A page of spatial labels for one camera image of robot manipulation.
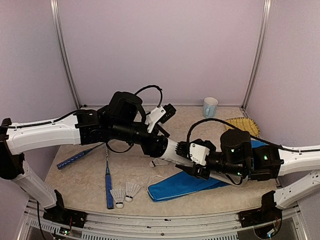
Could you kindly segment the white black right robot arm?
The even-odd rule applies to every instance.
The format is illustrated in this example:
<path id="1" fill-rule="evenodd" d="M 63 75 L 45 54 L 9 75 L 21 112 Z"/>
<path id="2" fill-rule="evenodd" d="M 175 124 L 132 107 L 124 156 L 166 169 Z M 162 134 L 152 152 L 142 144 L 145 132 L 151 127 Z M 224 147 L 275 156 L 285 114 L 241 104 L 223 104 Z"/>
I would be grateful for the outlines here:
<path id="1" fill-rule="evenodd" d="M 315 146 L 284 148 L 267 143 L 253 147 L 248 131 L 229 129 L 220 137 L 220 149 L 217 151 L 210 141 L 196 139 L 190 143 L 179 142 L 175 151 L 192 163 L 191 166 L 183 166 L 183 171 L 205 180 L 211 172 L 223 174 L 227 179 L 238 176 L 267 181 L 294 172 L 309 171 L 289 186 L 262 196 L 262 206 L 255 212 L 260 222 L 268 221 L 275 214 L 275 207 L 283 210 L 320 187 L 320 154 Z"/>

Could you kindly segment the white shuttlecock tube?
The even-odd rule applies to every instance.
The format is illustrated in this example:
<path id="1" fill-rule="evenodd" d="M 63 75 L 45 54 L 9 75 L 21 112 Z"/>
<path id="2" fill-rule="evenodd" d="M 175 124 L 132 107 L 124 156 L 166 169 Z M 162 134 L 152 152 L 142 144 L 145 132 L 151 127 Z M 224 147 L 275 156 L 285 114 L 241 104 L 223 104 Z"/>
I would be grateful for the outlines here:
<path id="1" fill-rule="evenodd" d="M 193 163 L 190 160 L 176 153 L 176 147 L 178 146 L 178 143 L 171 139 L 168 139 L 167 141 L 167 147 L 164 151 L 164 154 L 158 157 L 158 159 L 167 161 L 178 166 L 192 167 Z"/>

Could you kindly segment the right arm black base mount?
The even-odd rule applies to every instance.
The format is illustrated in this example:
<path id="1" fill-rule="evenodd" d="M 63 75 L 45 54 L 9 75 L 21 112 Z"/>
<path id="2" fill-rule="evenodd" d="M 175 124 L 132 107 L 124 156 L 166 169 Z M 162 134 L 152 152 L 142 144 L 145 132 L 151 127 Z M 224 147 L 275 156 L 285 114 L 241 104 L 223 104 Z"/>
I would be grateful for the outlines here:
<path id="1" fill-rule="evenodd" d="M 256 226 L 282 219 L 282 210 L 276 207 L 275 191 L 269 191 L 261 197 L 261 206 L 258 208 L 240 211 L 238 213 L 242 228 Z"/>

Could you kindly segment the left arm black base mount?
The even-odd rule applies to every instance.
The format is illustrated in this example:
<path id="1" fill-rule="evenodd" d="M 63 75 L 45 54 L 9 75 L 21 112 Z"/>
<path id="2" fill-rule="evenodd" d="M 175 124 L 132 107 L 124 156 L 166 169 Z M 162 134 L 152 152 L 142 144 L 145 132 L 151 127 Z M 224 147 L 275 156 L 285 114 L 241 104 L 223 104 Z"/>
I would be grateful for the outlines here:
<path id="1" fill-rule="evenodd" d="M 84 211 L 66 208 L 62 195 L 55 189 L 56 205 L 44 210 L 43 218 L 69 227 L 84 228 L 87 213 Z"/>

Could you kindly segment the white plastic shuttlecock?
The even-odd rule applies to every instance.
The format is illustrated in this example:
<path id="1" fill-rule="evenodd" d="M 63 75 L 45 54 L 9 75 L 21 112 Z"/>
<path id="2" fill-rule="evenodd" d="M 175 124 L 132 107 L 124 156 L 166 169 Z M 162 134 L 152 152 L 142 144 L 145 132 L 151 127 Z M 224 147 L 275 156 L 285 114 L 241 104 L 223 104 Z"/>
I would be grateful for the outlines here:
<path id="1" fill-rule="evenodd" d="M 141 186 L 133 182 L 126 182 L 125 184 L 125 201 L 130 203 L 133 201 L 133 197 L 139 192 Z"/>
<path id="2" fill-rule="evenodd" d="M 116 207 L 118 209 L 122 209 L 124 207 L 126 190 L 124 188 L 111 189 L 110 193 L 115 202 Z"/>
<path id="3" fill-rule="evenodd" d="M 169 163 L 167 161 L 163 160 L 163 159 L 155 158 L 155 159 L 150 161 L 149 166 L 151 168 L 155 168 L 155 167 L 158 167 L 158 166 L 166 166 L 168 164 Z"/>

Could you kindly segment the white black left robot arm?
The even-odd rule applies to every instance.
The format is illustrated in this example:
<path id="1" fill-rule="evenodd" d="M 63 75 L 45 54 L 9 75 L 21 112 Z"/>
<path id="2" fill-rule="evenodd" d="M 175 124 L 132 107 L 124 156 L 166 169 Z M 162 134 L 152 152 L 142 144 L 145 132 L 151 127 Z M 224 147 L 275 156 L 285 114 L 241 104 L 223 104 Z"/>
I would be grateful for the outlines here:
<path id="1" fill-rule="evenodd" d="M 176 110 L 171 105 L 145 112 L 143 101 L 130 92 L 116 92 L 108 105 L 98 110 L 75 110 L 50 120 L 29 123 L 5 118 L 0 125 L 0 176 L 17 183 L 57 221 L 70 218 L 61 194 L 48 187 L 25 161 L 29 150 L 58 145 L 90 145 L 110 140 L 140 145 L 144 154 L 160 157 L 168 145 L 168 134 L 160 124 Z"/>

